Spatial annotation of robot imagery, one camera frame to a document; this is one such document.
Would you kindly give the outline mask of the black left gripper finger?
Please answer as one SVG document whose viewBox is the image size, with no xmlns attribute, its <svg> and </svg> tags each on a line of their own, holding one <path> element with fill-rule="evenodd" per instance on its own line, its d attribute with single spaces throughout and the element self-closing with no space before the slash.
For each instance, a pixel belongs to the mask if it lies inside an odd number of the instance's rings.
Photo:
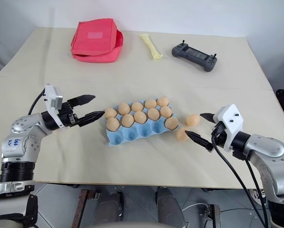
<svg viewBox="0 0 284 228">
<path fill-rule="evenodd" d="M 84 117 L 78 119 L 79 126 L 85 126 L 100 119 L 105 114 L 105 111 L 94 111 L 86 114 Z"/>
<path fill-rule="evenodd" d="M 79 106 L 79 105 L 85 105 L 92 101 L 94 98 L 96 98 L 94 95 L 81 95 L 74 97 L 69 100 L 69 105 L 71 107 Z"/>
</svg>

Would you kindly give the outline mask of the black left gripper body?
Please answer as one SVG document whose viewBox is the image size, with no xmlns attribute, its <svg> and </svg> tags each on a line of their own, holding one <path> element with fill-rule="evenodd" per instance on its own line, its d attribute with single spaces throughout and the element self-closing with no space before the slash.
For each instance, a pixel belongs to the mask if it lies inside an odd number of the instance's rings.
<svg viewBox="0 0 284 228">
<path fill-rule="evenodd" d="M 73 112 L 73 108 L 78 105 L 79 102 L 77 100 L 68 100 L 62 103 L 58 117 L 65 127 L 72 127 L 79 124 L 79 119 Z"/>
</svg>

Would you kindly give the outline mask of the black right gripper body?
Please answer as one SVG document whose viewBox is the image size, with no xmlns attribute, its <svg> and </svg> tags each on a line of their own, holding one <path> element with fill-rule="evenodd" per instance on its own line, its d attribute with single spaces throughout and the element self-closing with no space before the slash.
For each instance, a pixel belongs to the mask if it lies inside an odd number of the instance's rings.
<svg viewBox="0 0 284 228">
<path fill-rule="evenodd" d="M 221 148 L 224 147 L 226 139 L 227 139 L 227 134 L 225 132 L 226 126 L 222 121 L 219 121 L 214 129 L 212 130 L 211 136 L 212 136 L 212 145 L 219 146 Z"/>
</svg>

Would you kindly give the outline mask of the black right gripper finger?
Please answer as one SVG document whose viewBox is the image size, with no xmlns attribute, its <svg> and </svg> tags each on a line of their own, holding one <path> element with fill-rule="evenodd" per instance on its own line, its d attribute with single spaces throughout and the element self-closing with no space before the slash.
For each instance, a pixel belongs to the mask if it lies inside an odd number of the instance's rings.
<svg viewBox="0 0 284 228">
<path fill-rule="evenodd" d="M 192 132 L 192 131 L 187 131 L 187 130 L 185 130 L 185 133 L 193 142 L 204 147 L 208 152 L 211 152 L 213 150 L 214 147 L 212 143 L 202 138 L 199 134 Z"/>
<path fill-rule="evenodd" d="M 212 114 L 212 113 L 202 113 L 200 114 L 201 117 L 203 117 L 204 119 L 206 119 L 207 121 L 217 124 L 218 120 L 217 120 L 217 115 L 216 114 Z"/>
</svg>

